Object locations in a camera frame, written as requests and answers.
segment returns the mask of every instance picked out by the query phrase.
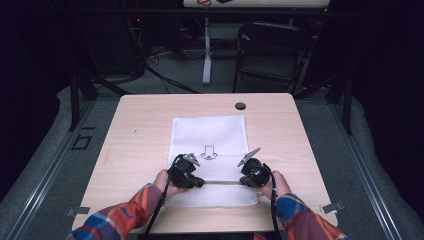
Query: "black chair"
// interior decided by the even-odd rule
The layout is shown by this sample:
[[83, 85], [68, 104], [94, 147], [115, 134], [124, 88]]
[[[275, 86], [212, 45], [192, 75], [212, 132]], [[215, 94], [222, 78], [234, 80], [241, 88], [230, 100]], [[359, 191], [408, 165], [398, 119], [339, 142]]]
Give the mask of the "black chair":
[[312, 44], [312, 36], [298, 27], [266, 22], [241, 26], [233, 93], [238, 75], [247, 75], [292, 86], [293, 94]]

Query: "black device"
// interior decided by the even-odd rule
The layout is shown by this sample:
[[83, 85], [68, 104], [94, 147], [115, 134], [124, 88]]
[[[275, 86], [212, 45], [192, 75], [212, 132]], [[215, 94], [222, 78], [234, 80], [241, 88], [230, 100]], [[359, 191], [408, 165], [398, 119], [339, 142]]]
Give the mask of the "black device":
[[274, 225], [275, 237], [278, 240], [281, 240], [280, 230], [278, 229], [276, 211], [275, 211], [275, 201], [277, 197], [277, 186], [275, 183], [274, 175], [271, 172], [271, 169], [265, 164], [261, 163], [258, 159], [252, 158], [261, 148], [257, 148], [249, 153], [247, 153], [237, 167], [240, 167], [244, 164], [241, 169], [241, 173], [244, 175], [240, 178], [240, 182], [251, 188], [259, 188], [265, 186], [269, 178], [271, 177], [272, 181], [272, 193], [271, 193], [271, 217], [272, 223]]
[[240, 182], [251, 188], [262, 187], [268, 183], [271, 175], [271, 169], [256, 158], [249, 159], [241, 169], [244, 175], [240, 178]]
[[201, 188], [205, 181], [191, 174], [196, 170], [194, 165], [200, 166], [193, 154], [178, 155], [168, 169], [168, 175], [171, 177], [172, 183], [179, 188]]

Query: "white cloth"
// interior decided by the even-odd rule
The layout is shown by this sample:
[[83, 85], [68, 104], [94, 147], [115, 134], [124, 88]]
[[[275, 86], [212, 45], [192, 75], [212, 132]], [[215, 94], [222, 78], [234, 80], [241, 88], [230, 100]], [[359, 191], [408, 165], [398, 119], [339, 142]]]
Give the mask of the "white cloth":
[[247, 206], [258, 202], [254, 189], [238, 183], [243, 174], [237, 164], [248, 153], [244, 116], [175, 118], [168, 168], [178, 154], [188, 153], [194, 153], [200, 163], [192, 174], [218, 184], [206, 183], [177, 194], [167, 206]]

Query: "person's right hand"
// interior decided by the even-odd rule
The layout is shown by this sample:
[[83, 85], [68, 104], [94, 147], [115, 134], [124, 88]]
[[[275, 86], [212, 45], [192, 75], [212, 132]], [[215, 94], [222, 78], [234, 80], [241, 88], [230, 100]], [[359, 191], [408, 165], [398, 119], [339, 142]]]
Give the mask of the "person's right hand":
[[[283, 174], [281, 174], [279, 171], [272, 171], [272, 175], [274, 175], [275, 178], [275, 185], [277, 187], [277, 199], [286, 193], [291, 193], [290, 186], [287, 183], [286, 179], [284, 178]], [[268, 199], [271, 200], [271, 194], [272, 194], [272, 180], [271, 176], [269, 176], [268, 183], [257, 189], [259, 192], [263, 193]]]
[[[168, 180], [168, 171], [166, 169], [162, 169], [158, 175], [156, 176], [153, 185], [159, 188], [161, 192], [165, 191], [166, 182]], [[166, 200], [170, 199], [172, 196], [178, 193], [188, 192], [188, 188], [179, 188], [176, 187], [172, 182], [169, 183]]]

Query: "plaid sleeve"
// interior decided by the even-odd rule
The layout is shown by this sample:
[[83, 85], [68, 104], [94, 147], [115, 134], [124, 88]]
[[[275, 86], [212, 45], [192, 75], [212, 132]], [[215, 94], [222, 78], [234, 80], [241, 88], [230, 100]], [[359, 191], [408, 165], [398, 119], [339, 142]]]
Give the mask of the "plaid sleeve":
[[155, 210], [162, 192], [148, 184], [129, 202], [108, 207], [91, 215], [84, 225], [71, 234], [72, 239], [126, 239], [135, 227], [146, 224]]
[[337, 227], [312, 212], [295, 194], [281, 196], [276, 214], [289, 239], [349, 239]]

